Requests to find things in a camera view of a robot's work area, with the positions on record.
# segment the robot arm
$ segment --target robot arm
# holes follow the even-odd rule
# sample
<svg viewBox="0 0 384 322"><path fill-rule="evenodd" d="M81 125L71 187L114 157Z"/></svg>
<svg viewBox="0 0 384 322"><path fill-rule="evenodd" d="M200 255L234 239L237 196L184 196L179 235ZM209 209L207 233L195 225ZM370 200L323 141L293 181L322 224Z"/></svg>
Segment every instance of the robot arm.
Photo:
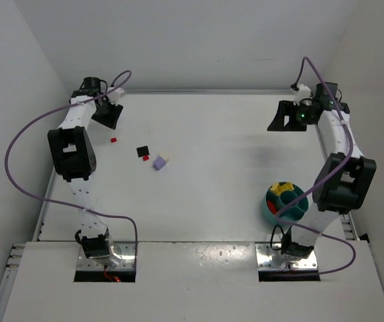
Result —
<svg viewBox="0 0 384 322"><path fill-rule="evenodd" d="M123 109L121 105L111 103L123 95L121 89L111 93L109 98L80 103L100 95L100 83L98 78L85 78L80 89L73 92L70 100L71 103L79 104L69 109L57 129L48 132L54 168L70 186L76 204L85 209L92 208L89 188L92 173L97 168L97 159L86 129L91 119L115 129ZM110 265L117 257L107 225L98 216L86 210L81 210L79 215L81 229L76 233L76 241L82 245L87 258Z"/></svg>
<svg viewBox="0 0 384 322"><path fill-rule="evenodd" d="M337 84L327 83L333 96ZM366 159L357 146L350 128L350 110L346 103L339 103L344 121L341 122L334 109L333 102L321 84L317 85L314 97L308 87L292 87L296 96L294 101L280 101L275 119L268 131L306 131L307 125L317 125L321 133L322 144L329 153L316 182L327 176L346 157L349 141L343 128L346 123L353 138L353 154L341 171L327 180L312 193L313 203L302 217L300 224L315 230L324 230L336 219L338 214L346 214L359 209L363 204L373 175L376 171L374 160ZM289 121L284 125L284 117ZM283 236L281 253L294 258L307 258L314 249L319 235L292 226Z"/></svg>

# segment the white tabletop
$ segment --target white tabletop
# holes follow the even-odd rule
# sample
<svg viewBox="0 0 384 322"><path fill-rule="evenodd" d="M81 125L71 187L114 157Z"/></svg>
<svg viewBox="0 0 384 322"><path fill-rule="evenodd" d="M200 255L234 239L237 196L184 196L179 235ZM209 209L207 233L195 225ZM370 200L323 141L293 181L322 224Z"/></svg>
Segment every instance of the white tabletop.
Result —
<svg viewBox="0 0 384 322"><path fill-rule="evenodd" d="M384 294L365 241L356 262L320 282L259 282L253 243L140 243L135 283L73 282L79 245L28 243L3 322L384 322ZM320 238L319 268L346 246Z"/></svg>
<svg viewBox="0 0 384 322"><path fill-rule="evenodd" d="M292 97L127 95L116 131L93 121L88 129L97 155L93 209L134 218L140 241L269 240L272 226L260 213L265 191L277 181L306 190L324 163L313 126L266 130L282 99ZM149 147L150 161L137 157L140 146ZM170 162L158 172L151 163L159 153ZM74 202L59 176L51 197ZM133 239L129 222L107 223L115 240ZM79 227L76 209L48 205L40 240L71 241Z"/></svg>

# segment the purple cable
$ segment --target purple cable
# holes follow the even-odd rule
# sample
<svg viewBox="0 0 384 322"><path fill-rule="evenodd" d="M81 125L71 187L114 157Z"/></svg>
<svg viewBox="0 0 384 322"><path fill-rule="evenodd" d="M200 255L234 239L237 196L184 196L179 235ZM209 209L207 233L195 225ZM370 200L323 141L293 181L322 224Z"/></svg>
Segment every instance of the purple cable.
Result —
<svg viewBox="0 0 384 322"><path fill-rule="evenodd" d="M311 66L312 70L314 70L316 76L318 77L318 79L320 80L321 84L323 85L323 87L326 89L327 93L329 94L330 98L332 99L333 103L334 103L334 106L336 108L336 112L338 112L338 116L339 116L339 119L341 121L344 120L343 116L342 116L342 113L340 112L340 107L339 107L339 104L338 104L338 101L333 97L333 94L332 92L330 92L329 88L327 87L327 84L326 82L324 82L324 79L323 77L321 76L321 74L318 72L317 68L315 67L315 65L311 62L311 60L308 58L308 57L303 57L302 59L302 65L300 67L300 72L299 72L299 76L298 78L296 79L296 82L295 84L298 83L298 81L300 80L300 77L302 75L302 72L304 70L304 65L305 65L305 61L308 62L308 64ZM315 276L315 275L323 275L323 274L330 274L330 273L335 273L335 272L339 272L341 270L344 270L345 268L348 268L349 266L351 266L355 259L356 259L356 256L357 256L357 253L354 249L354 246L351 245L350 243L348 243L347 241L343 240L343 239L340 239L340 238L337 238L337 237L334 237L334 236L331 236L331 235L326 235L325 233L322 233L321 231L318 231L317 229L314 229L314 228L311 228L311 227L308 227L308 226L305 226L305 225L301 225L299 223L294 223L292 221L287 221L287 220L284 220L284 219L281 219L279 218L280 215L282 215L284 212L286 212L288 209L290 209L291 207L293 207L296 203L298 203L299 201L301 201L302 199L305 199L308 195L310 195L311 193L313 193L316 189L320 188L327 180L329 180L330 178L332 178L339 170L341 170L345 164L349 161L349 159L351 158L352 154L353 154L353 149L354 149L354 142L353 142L353 137L351 136L351 133L349 132L349 129L348 129L348 126L346 124L343 124L342 125L344 130L345 130L345 134L346 136L348 137L348 142L349 142L349 150L348 150L348 154L346 155L345 159L335 168L333 169L329 174L327 174L327 176L325 176L323 179L321 179L320 181L318 181L316 184L314 184L313 187L311 187L309 190L307 190L304 194L300 195L298 198L294 199L291 203L288 203L287 205L285 205L283 208L281 208L276 214L275 214L275 220L279 223L284 223L286 225L292 225L292 226L296 226L296 227L299 227L299 228L302 228L302 229L305 229L305 230L308 230L308 231L311 231L313 233L316 233L318 235L321 235L322 237L325 237L325 238L328 238L328 239L333 239L333 240L336 240L337 242L340 242L340 243L343 243L345 245L347 245L352 251L353 251L353 256L350 260L349 263L345 264L344 266L341 266L340 268L335 268L333 270L327 270L327 271L324 271L324 272L319 272L319 273L308 273L308 274L300 274L300 276Z"/></svg>
<svg viewBox="0 0 384 322"><path fill-rule="evenodd" d="M126 73L129 73L129 75L127 76L127 78L121 82L119 85L117 85L116 87L114 87L113 89L111 89L110 91L107 91L105 92L104 94L101 94L99 96L96 96L96 97L93 97L91 99L87 99L87 100L84 100L81 103L83 104L86 104L86 103L89 103L89 102L92 102L92 101L96 101L98 99L101 99L103 98L104 96L107 96L108 94L112 93L113 91L115 91L116 89L122 87L130 78L131 78L131 75L132 75L132 72L130 70L125 70L124 72L122 72L121 74L119 74L113 81L112 85L114 85L114 82L122 75L126 74ZM126 220L129 220L130 222L132 222L132 225L133 225L133 228L134 228L134 231L135 231L135 259L134 259L134 263L133 263L133 269L134 269L134 273L137 272L137 252L138 252L138 229L137 229L137 224L135 223L135 221L130 218L130 217L127 217L127 216L116 216L116 215L105 215L104 213L99 213L98 211L95 211L95 210L92 210L92 209L85 209L84 207L80 206L80 205L76 205L74 203L67 203L66 201L61 201L61 200L55 200L55 199L49 199L49 198L44 198L44 197L41 197L41 196L37 196L33 193L30 193L29 191L26 191L25 189L23 189L21 186L18 185L18 183L15 181L15 179L11 176L11 173L10 173L10 169L9 169L9 157L10 157L10 152L11 152L11 149L13 147L13 145L16 143L17 139L19 139L19 137L24 133L24 131L26 131L31 125L37 123L39 120L41 120L42 118L46 117L46 116L49 116L53 113L56 113L56 112L59 112L59 111L63 111L65 109L69 109L71 107L75 107L77 106L78 103L74 103L74 104L69 104L69 105L65 105L65 106L62 106L62 107L59 107L57 109L53 109L47 113L44 113L43 115L40 115L39 117L33 119L32 121L30 121L27 125L25 125L17 134L16 136L12 139L11 143L9 144L9 147L7 148L7 151L5 153L5 157L4 157L4 169L5 169L5 173L8 177L8 179L10 180L10 182L12 183L12 185L17 189L19 190L21 193L31 197L31 198L34 198L34 199L37 199L37 200L40 200L40 201L45 201L47 203L57 203L59 205L64 205L64 206L68 206L68 207L73 207L73 208L77 208L77 209L80 209L80 210L85 210L87 211L88 213L92 213L93 215L97 215L97 216L100 216L100 217L105 217L105 218L116 218L116 219L126 219Z"/></svg>

